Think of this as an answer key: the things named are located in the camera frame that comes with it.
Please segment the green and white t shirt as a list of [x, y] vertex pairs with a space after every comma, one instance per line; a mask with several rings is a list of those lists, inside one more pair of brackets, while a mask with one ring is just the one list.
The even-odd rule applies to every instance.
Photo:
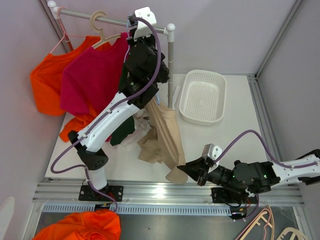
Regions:
[[[122, 66], [121, 76], [118, 83], [117, 90], [119, 91], [124, 85], [125, 81], [128, 77], [128, 69], [125, 65]], [[116, 146], [121, 144], [129, 135], [135, 132], [135, 122], [134, 117], [131, 116], [127, 120], [125, 120], [107, 139], [111, 146]]]

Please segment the beige t shirt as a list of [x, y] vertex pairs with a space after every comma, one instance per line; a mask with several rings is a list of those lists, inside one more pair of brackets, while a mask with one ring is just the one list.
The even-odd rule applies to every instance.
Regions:
[[176, 111], [152, 99], [146, 106], [151, 129], [137, 144], [141, 148], [138, 159], [147, 163], [163, 163], [170, 172], [166, 180], [174, 184], [184, 184], [188, 175], [179, 166], [186, 164]]

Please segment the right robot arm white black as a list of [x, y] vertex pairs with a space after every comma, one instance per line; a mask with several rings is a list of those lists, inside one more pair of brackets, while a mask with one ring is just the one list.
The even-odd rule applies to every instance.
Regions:
[[245, 163], [235, 161], [234, 168], [217, 166], [210, 170], [203, 157], [178, 167], [199, 186], [207, 182], [227, 189], [232, 202], [271, 191], [272, 186], [287, 184], [313, 185], [320, 182], [320, 150], [315, 149], [289, 162], [286, 168], [270, 161]]

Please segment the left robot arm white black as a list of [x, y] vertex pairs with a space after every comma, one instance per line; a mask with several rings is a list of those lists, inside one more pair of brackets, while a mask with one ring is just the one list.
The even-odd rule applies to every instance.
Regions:
[[158, 83], [169, 80], [165, 56], [158, 48], [157, 36], [130, 40], [129, 56], [124, 63], [127, 71], [123, 83], [110, 104], [83, 130], [71, 131], [68, 138], [87, 169], [92, 184], [90, 195], [97, 201], [107, 197], [105, 165], [109, 158], [102, 146], [108, 137], [158, 93]]

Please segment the light blue wire hanger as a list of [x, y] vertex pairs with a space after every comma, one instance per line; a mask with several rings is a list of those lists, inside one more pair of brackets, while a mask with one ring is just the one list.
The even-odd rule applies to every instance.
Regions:
[[[129, 26], [130, 26], [130, 20], [128, 19], [127, 23], [126, 23], [126, 33], [127, 33], [127, 38], [128, 39], [130, 39], [132, 37], [132, 33], [131, 33], [131, 30], [129, 29]], [[127, 56], [129, 54], [129, 51], [130, 51], [130, 45], [128, 44], [127, 51], [126, 51], [126, 53], [124, 55], [123, 63], [126, 62]]]

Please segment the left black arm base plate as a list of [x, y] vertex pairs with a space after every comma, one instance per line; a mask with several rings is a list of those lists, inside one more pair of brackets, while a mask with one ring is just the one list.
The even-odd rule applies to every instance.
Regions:
[[[122, 185], [109, 185], [100, 190], [100, 192], [108, 195], [117, 202], [123, 199], [124, 187]], [[108, 197], [94, 191], [89, 185], [82, 185], [78, 196], [79, 201], [87, 202], [106, 202], [111, 201]]]

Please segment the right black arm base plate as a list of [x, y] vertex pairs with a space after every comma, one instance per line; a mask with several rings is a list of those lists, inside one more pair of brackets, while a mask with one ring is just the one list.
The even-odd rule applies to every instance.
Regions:
[[226, 204], [231, 207], [239, 207], [242, 204], [256, 204], [256, 196], [249, 197], [246, 192], [236, 193], [222, 187], [213, 187], [211, 189], [211, 198], [214, 204]]

